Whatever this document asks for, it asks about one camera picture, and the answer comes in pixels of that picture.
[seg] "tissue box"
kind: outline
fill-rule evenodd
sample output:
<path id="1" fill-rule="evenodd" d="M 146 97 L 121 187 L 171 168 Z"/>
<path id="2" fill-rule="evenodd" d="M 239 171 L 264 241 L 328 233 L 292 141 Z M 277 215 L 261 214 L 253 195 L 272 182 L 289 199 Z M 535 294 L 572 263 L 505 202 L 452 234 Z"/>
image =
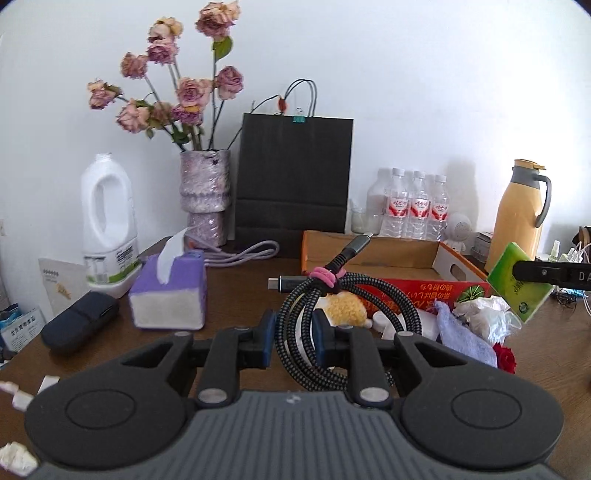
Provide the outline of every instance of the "tissue box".
<path id="1" fill-rule="evenodd" d="M 139 328 L 199 330 L 205 323 L 206 279 L 202 252 L 174 259 L 168 283 L 156 276 L 158 255 L 149 257 L 129 291 Z"/>

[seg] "white paper scrap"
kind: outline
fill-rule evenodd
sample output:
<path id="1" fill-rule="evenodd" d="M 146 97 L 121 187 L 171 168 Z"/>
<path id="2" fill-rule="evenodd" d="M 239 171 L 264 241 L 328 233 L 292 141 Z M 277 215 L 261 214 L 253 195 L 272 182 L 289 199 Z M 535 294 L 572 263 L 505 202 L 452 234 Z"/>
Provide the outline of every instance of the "white paper scrap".
<path id="1" fill-rule="evenodd" d="M 12 398 L 12 406 L 17 410 L 26 411 L 32 400 L 33 396 L 30 393 L 19 390 Z"/>
<path id="2" fill-rule="evenodd" d="M 7 443 L 0 448 L 0 466 L 18 476 L 30 475 L 39 463 L 27 450 L 27 447 L 18 443 Z"/>
<path id="3" fill-rule="evenodd" d="M 37 395 L 39 395 L 39 393 L 41 393 L 46 388 L 49 388 L 50 386 L 55 385 L 59 381 L 60 381 L 60 377 L 54 377 L 53 375 L 46 375 L 45 377 L 43 377 L 43 381 L 41 382 L 41 386 L 39 387 L 39 390 L 37 391 Z"/>
<path id="4" fill-rule="evenodd" d="M 18 385 L 12 382 L 0 382 L 0 390 L 14 395 L 16 392 L 18 392 Z"/>

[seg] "pink cable tie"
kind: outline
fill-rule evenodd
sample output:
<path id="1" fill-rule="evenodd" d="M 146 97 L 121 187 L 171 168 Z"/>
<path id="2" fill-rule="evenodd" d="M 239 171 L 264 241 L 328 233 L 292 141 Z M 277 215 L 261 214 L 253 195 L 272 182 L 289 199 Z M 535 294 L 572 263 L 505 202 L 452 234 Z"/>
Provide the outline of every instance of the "pink cable tie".
<path id="1" fill-rule="evenodd" d="M 310 278 L 318 278 L 319 280 L 322 280 L 324 283 L 326 283 L 326 285 L 328 285 L 330 288 L 334 288 L 337 279 L 342 278 L 345 274 L 346 271 L 344 268 L 341 268 L 335 275 L 324 267 L 315 267 L 308 276 Z"/>

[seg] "black pouch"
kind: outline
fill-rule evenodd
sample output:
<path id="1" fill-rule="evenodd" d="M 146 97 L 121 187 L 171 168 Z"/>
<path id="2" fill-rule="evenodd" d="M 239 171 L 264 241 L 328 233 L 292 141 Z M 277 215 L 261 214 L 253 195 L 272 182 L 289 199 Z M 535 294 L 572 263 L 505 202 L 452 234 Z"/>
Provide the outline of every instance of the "black pouch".
<path id="1" fill-rule="evenodd" d="M 45 325 L 41 339 L 54 353 L 73 353 L 118 313 L 117 299 L 90 291 Z"/>

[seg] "jug handle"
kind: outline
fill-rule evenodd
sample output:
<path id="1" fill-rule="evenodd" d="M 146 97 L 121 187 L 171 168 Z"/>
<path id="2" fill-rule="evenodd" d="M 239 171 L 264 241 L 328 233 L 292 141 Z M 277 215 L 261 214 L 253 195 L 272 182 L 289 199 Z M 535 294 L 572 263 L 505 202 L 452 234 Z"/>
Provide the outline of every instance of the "jug handle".
<path id="1" fill-rule="evenodd" d="M 550 208 L 550 200 L 552 199 L 552 182 L 544 175 L 534 175 L 534 180 L 543 181 L 546 184 L 546 199 L 544 201 L 544 206 L 542 207 L 542 212 L 535 219 L 535 227 L 540 228 L 544 220 L 546 220 L 546 215 L 548 215 L 548 210 Z"/>

